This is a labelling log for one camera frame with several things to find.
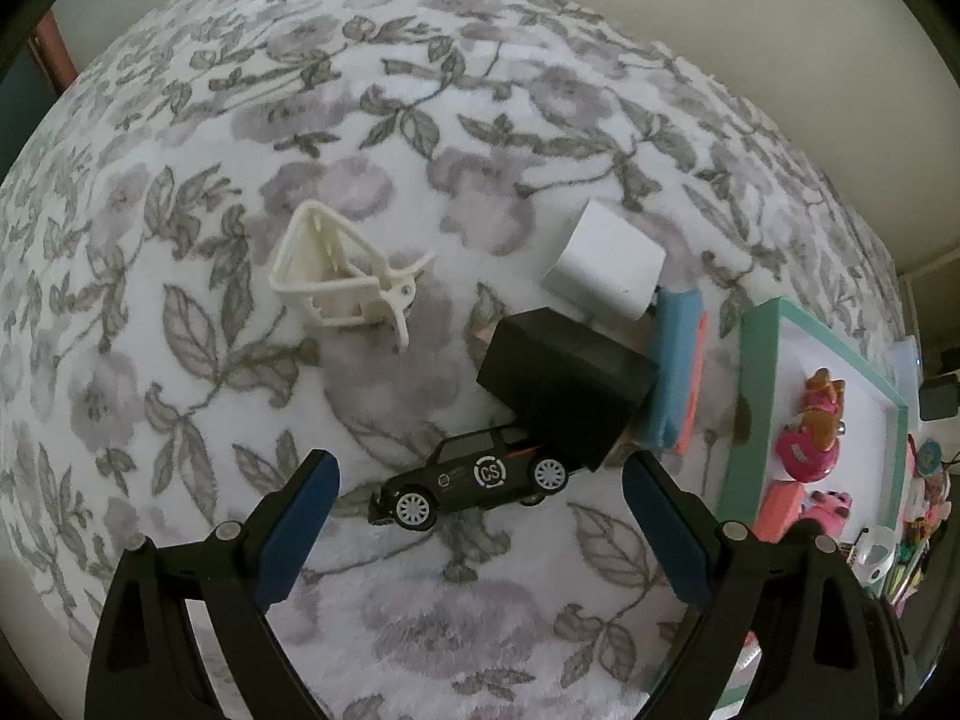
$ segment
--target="floral blanket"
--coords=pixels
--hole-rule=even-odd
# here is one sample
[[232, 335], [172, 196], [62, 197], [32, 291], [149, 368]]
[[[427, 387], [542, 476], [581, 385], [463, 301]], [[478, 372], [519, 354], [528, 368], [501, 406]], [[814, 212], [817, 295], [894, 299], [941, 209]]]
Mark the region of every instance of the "floral blanket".
[[[409, 317], [315, 331], [267, 261], [321, 199], [397, 261]], [[311, 447], [343, 489], [270, 621], [334, 718], [632, 717], [683, 608], [610, 467], [534, 509], [368, 526], [378, 481], [506, 420], [474, 381], [587, 199], [667, 251], [710, 337], [688, 456], [715, 504], [742, 314], [787, 295], [889, 372], [890, 257], [760, 110], [565, 0], [172, 0], [55, 105], [0, 188], [0, 514], [89, 650], [127, 539], [243, 518]], [[227, 712], [246, 710], [198, 611]]]

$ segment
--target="clear plastic object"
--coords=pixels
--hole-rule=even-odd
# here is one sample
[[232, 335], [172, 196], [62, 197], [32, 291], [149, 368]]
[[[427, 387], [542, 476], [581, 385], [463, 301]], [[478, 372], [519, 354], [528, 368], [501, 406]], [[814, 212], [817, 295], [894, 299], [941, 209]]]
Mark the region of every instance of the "clear plastic object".
[[359, 327], [391, 320], [397, 346], [410, 343], [406, 314], [428, 252], [406, 268], [390, 267], [356, 225], [318, 200], [299, 204], [277, 247], [270, 287], [291, 310], [320, 327]]

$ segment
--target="car's front wheel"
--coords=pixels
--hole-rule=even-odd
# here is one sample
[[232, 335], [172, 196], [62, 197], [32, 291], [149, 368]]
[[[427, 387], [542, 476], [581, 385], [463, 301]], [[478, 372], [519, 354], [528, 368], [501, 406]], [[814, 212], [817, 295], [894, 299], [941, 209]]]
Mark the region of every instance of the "car's front wheel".
[[539, 458], [530, 469], [530, 481], [541, 493], [551, 495], [566, 487], [568, 474], [563, 463], [555, 458]]
[[437, 511], [425, 490], [404, 488], [394, 502], [394, 519], [408, 531], [428, 531], [437, 521]]

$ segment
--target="car window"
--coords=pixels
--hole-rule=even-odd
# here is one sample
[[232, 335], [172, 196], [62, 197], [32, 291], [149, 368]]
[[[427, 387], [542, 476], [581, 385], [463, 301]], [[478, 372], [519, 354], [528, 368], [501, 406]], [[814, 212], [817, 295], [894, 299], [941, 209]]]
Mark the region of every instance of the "car window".
[[510, 427], [501, 428], [500, 437], [502, 437], [503, 442], [507, 446], [513, 446], [529, 439], [530, 432], [525, 427], [520, 427], [520, 425], [511, 425]]
[[443, 445], [440, 449], [440, 462], [446, 463], [464, 455], [472, 455], [474, 452], [490, 451], [493, 451], [493, 440], [489, 433], [462, 436], [459, 439], [451, 439]]

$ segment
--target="blue round object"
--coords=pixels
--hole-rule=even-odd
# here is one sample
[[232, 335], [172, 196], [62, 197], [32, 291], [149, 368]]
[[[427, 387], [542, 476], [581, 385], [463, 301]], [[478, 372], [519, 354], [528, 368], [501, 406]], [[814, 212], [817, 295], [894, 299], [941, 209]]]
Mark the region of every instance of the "blue round object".
[[944, 461], [944, 450], [939, 442], [927, 439], [917, 452], [917, 472], [920, 476], [933, 476]]

